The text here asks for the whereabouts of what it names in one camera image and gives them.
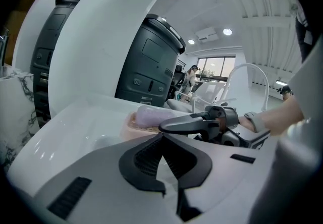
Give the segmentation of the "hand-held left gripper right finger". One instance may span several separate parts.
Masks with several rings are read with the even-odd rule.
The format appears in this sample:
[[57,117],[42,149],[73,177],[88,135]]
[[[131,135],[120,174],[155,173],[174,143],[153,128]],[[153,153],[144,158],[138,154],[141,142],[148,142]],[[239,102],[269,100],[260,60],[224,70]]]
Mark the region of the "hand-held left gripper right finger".
[[164,223],[248,223],[273,163],[277,141],[261,149],[215,145],[188,138],[163,138],[167,177]]

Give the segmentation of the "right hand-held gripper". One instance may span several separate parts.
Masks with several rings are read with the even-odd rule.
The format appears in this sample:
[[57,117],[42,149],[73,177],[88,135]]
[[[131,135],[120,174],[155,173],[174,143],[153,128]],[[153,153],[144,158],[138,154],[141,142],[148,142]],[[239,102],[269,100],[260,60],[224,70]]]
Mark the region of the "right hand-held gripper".
[[[226,106],[205,107],[211,119],[225,126],[219,127],[215,134],[210,135],[210,141],[216,144],[244,147],[250,149],[260,149],[265,140],[270,136],[270,130],[261,128],[255,133],[242,126],[239,122],[236,110]],[[158,129],[169,134],[203,134],[206,133],[203,113],[190,114],[181,117],[168,119],[160,123]]]

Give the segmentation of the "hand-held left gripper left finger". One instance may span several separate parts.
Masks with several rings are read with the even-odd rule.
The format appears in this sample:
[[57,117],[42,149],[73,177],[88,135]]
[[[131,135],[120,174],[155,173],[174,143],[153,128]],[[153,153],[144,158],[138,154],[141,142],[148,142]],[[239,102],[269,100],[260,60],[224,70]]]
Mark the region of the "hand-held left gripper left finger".
[[49,208],[78,177],[91,182],[66,218],[68,223],[177,223],[175,209],[160,192],[140,191],[119,171],[119,159],[145,142],[141,137],[94,150],[60,171],[36,192],[34,199]]

